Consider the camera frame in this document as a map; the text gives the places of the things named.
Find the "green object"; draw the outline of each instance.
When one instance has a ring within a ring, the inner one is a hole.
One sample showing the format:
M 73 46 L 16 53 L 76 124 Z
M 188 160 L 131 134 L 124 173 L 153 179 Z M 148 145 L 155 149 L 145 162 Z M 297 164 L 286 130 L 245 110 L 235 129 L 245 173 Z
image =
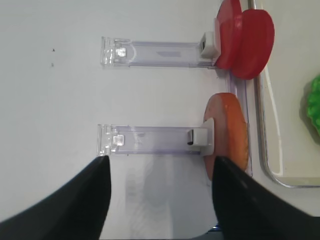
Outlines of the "green object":
M 307 98 L 306 115 L 320 136 L 320 75 L 311 84 L 311 92 Z

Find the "red disc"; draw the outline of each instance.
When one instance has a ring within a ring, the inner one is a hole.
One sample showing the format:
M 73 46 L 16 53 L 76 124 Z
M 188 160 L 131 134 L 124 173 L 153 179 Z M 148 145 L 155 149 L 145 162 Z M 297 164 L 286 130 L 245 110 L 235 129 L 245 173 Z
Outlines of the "red disc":
M 220 69 L 230 69 L 241 43 L 243 25 L 239 0 L 224 0 L 216 19 L 220 26 L 221 55 L 215 65 Z
M 231 72 L 250 80 L 266 66 L 275 41 L 275 27 L 265 10 L 248 9 L 242 13 L 242 41 Z

